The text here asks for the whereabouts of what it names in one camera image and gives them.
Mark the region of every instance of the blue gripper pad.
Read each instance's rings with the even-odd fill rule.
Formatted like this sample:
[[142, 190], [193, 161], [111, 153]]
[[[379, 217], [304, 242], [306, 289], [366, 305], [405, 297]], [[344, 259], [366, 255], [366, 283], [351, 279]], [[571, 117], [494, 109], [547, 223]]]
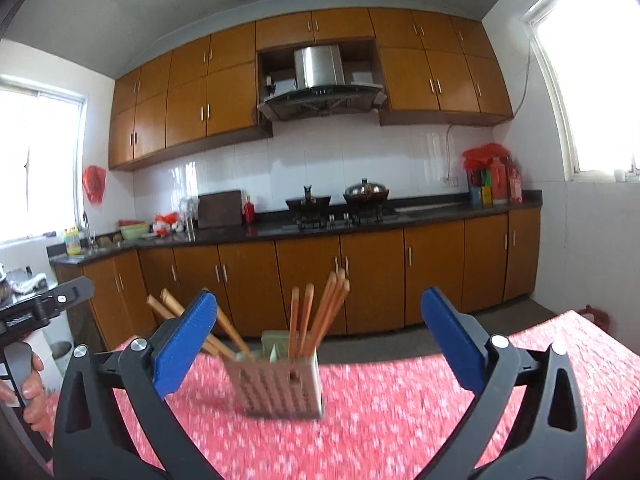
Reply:
[[206, 291], [180, 316], [180, 325], [154, 362], [154, 386], [160, 397], [178, 391], [217, 316], [216, 297]]
[[422, 319], [465, 390], [479, 395], [486, 384], [487, 351], [484, 348], [489, 335], [476, 319], [460, 314], [437, 286], [422, 294]]

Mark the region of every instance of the pink tablecloth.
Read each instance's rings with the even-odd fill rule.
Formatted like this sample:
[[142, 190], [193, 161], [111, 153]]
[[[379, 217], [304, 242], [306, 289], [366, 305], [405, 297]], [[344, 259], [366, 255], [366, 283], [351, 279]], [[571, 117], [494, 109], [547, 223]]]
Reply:
[[[610, 453], [640, 405], [640, 356], [575, 312], [510, 337], [521, 348], [567, 343], [580, 385], [590, 474]], [[458, 423], [472, 395], [442, 356], [320, 368], [326, 414], [315, 422], [253, 420], [242, 414], [219, 359], [200, 354], [179, 392], [176, 417], [225, 479], [413, 479]], [[508, 408], [480, 463], [505, 443], [523, 389]], [[50, 400], [54, 416], [57, 399]], [[122, 392], [118, 402], [140, 455], [155, 465]]]

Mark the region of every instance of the utensil holder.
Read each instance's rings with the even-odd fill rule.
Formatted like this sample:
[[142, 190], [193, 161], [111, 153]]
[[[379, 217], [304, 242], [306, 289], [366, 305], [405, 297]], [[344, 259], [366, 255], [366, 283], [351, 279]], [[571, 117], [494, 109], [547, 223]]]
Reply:
[[262, 350], [222, 359], [236, 395], [248, 416], [314, 419], [324, 412], [316, 351], [309, 358], [289, 361], [288, 332], [262, 333]]

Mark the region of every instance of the gray floor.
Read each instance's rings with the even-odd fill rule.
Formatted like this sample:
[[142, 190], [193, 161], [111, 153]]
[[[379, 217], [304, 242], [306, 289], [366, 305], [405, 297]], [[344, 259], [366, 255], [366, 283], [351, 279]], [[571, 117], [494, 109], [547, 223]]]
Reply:
[[[489, 333], [505, 335], [520, 332], [553, 318], [555, 314], [535, 301], [522, 297], [476, 314]], [[254, 349], [258, 342], [250, 342]], [[393, 333], [349, 337], [329, 337], [318, 349], [320, 364], [356, 364], [408, 359], [439, 353], [433, 335], [425, 326], [405, 328]]]

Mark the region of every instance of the wooden cabinet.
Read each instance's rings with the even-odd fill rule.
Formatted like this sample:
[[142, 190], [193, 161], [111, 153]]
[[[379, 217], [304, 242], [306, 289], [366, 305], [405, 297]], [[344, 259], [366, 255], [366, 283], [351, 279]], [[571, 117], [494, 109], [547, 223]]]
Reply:
[[146, 292], [160, 300], [160, 292], [167, 288], [172, 296], [183, 303], [182, 287], [175, 268], [174, 251], [171, 248], [153, 248], [138, 251]]
[[445, 112], [479, 112], [476, 90], [465, 56], [450, 52], [427, 51], [440, 110]]
[[351, 282], [346, 302], [348, 333], [402, 328], [402, 230], [340, 236], [340, 250]]
[[[174, 259], [185, 308], [195, 300], [203, 288], [208, 288], [216, 297], [218, 308], [233, 323], [233, 315], [226, 298], [218, 247], [176, 247]], [[213, 332], [219, 335], [226, 334], [218, 324], [214, 325]]]
[[[278, 269], [282, 299], [287, 311], [287, 320], [291, 318], [291, 289], [296, 286], [304, 296], [307, 283], [315, 287], [312, 306], [312, 319], [318, 310], [318, 304], [326, 285], [329, 273], [336, 271], [340, 260], [340, 238], [337, 236], [309, 238], [308, 240], [279, 240], [276, 242]], [[345, 334], [346, 321], [344, 309], [336, 316], [329, 334]]]
[[113, 350], [135, 333], [120, 296], [120, 283], [113, 260], [84, 266], [82, 273], [94, 282], [92, 313], [107, 350]]
[[511, 102], [498, 62], [485, 57], [466, 56], [471, 79], [476, 86], [480, 111], [511, 117]]
[[225, 68], [207, 76], [207, 135], [256, 124], [255, 63]]
[[207, 78], [169, 90], [166, 99], [166, 146], [207, 136]]
[[138, 97], [140, 104], [158, 94], [164, 93], [169, 86], [169, 68], [171, 67], [171, 53], [167, 52], [140, 67], [140, 81], [138, 83]]
[[136, 106], [133, 157], [162, 150], [166, 125], [166, 92]]
[[236, 330], [255, 337], [263, 330], [286, 330], [274, 243], [224, 244], [218, 252]]
[[465, 223], [446, 222], [404, 230], [406, 325], [423, 323], [422, 293], [437, 286], [457, 309], [462, 306]]
[[256, 50], [313, 42], [311, 12], [284, 14], [255, 23]]
[[530, 294], [536, 288], [540, 246], [540, 208], [509, 211], [509, 254], [503, 299]]
[[211, 35], [209, 73], [255, 61], [255, 22]]
[[314, 10], [311, 19], [316, 41], [375, 38], [367, 9]]
[[447, 14], [412, 10], [412, 15], [426, 50], [462, 54], [458, 36]]
[[456, 30], [462, 51], [468, 56], [495, 59], [494, 48], [482, 26], [482, 22], [452, 16], [451, 23]]
[[438, 110], [438, 98], [425, 52], [380, 48], [380, 63], [392, 110]]
[[169, 88], [206, 76], [208, 66], [209, 36], [176, 48], [171, 60]]
[[133, 125], [136, 109], [130, 108], [111, 120], [109, 131], [109, 168], [133, 160]]
[[124, 110], [129, 110], [136, 105], [138, 95], [138, 81], [140, 80], [140, 67], [125, 74], [116, 80], [113, 89], [113, 103], [111, 105], [111, 117]]
[[420, 31], [414, 16], [406, 9], [369, 9], [378, 46], [422, 49]]
[[145, 282], [142, 278], [138, 253], [129, 251], [114, 257], [116, 275], [120, 285], [120, 294], [126, 306], [133, 334], [147, 337], [156, 328], [156, 320], [146, 304]]
[[465, 220], [462, 312], [502, 301], [507, 265], [507, 215]]

